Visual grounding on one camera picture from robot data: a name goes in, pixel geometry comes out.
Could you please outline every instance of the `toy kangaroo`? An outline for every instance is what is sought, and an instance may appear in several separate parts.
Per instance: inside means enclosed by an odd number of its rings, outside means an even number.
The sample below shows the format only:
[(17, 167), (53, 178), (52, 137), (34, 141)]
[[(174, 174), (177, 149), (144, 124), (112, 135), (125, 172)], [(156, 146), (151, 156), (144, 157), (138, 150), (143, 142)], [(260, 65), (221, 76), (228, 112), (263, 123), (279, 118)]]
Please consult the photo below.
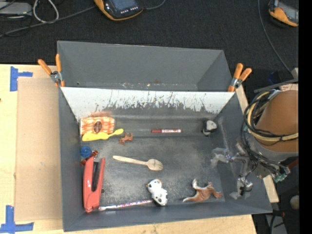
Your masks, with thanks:
[(216, 192), (211, 182), (209, 182), (208, 185), (205, 187), (199, 187), (197, 186), (197, 180), (194, 178), (194, 180), (192, 181), (192, 187), (196, 190), (196, 194), (193, 197), (186, 197), (185, 199), (183, 199), (183, 202), (201, 202), (208, 199), (211, 194), (213, 194), (216, 198), (222, 197), (222, 193)]

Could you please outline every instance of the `blue object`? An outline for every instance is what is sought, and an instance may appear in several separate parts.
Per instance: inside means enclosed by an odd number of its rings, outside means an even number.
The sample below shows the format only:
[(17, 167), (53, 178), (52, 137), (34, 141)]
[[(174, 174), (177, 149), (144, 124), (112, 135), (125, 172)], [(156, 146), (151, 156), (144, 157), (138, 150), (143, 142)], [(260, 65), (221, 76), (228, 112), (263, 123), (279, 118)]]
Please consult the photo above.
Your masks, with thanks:
[(82, 146), (80, 150), (80, 155), (84, 158), (90, 157), (92, 154), (92, 150), (89, 146)]
[(0, 233), (26, 232), (32, 231), (34, 223), (29, 224), (15, 224), (14, 222), (14, 207), (7, 205), (5, 208), (5, 224), (1, 224)]
[(32, 72), (20, 72), (19, 70), (13, 66), (11, 66), (11, 80), (10, 80), (10, 91), (17, 91), (18, 89), (18, 77), (32, 77)]

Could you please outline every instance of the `gray bin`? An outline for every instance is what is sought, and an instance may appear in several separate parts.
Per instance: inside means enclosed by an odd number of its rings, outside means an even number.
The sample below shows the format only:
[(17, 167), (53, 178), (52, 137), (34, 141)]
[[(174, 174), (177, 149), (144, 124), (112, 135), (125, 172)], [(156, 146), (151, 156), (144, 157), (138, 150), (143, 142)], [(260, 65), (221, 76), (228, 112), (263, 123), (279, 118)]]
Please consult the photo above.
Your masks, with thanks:
[[(262, 180), (250, 174), (250, 197), (235, 200), (230, 193), (237, 191), (240, 164), (211, 166), (214, 148), (237, 152), (234, 146), (243, 121), (236, 94), (226, 92), (232, 78), (222, 50), (59, 41), (58, 53), (66, 82), (59, 90), (65, 231), (272, 212)], [(119, 136), (113, 136), (82, 142), (79, 119), (94, 111), (110, 111), (115, 128), (133, 133), (134, 140), (121, 145)], [(201, 132), (206, 119), (218, 125), (210, 137)], [(155, 135), (150, 131), (155, 128), (183, 132)], [(168, 205), (87, 214), (82, 202), (82, 145), (99, 151), (96, 160), (106, 158), (101, 205), (151, 199), (145, 184), (154, 178), (168, 191)], [(121, 163), (112, 155), (156, 158), (164, 169), (155, 172)], [(183, 198), (195, 194), (194, 178), (199, 186), (212, 182), (223, 196), (183, 203)]]

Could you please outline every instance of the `wooden spoon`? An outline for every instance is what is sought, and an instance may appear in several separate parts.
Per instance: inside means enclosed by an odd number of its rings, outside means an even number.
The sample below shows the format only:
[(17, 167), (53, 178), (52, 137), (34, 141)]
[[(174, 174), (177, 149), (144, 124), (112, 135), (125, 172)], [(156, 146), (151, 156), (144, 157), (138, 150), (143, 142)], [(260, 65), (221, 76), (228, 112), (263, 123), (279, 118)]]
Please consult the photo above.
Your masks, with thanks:
[(150, 170), (153, 170), (153, 171), (161, 171), (163, 169), (162, 163), (157, 159), (149, 159), (148, 161), (141, 161), (141, 160), (137, 160), (133, 158), (127, 158), (127, 157), (116, 156), (116, 155), (113, 156), (113, 159), (123, 161), (123, 162), (133, 163), (133, 164), (145, 165)]

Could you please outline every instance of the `blue tape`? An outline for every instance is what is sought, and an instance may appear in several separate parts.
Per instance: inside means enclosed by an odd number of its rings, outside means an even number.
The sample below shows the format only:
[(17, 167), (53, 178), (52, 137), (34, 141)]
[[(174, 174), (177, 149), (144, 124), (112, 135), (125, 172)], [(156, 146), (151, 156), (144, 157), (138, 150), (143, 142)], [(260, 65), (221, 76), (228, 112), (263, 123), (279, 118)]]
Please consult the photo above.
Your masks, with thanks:
[(29, 224), (15, 224), (13, 206), (7, 205), (5, 207), (5, 214), (5, 224), (1, 224), (0, 233), (14, 234), (15, 232), (26, 232), (33, 230), (33, 222)]
[(18, 77), (32, 77), (32, 72), (20, 72), (13, 66), (11, 66), (11, 78), (10, 78), (10, 91), (17, 91), (18, 89)]

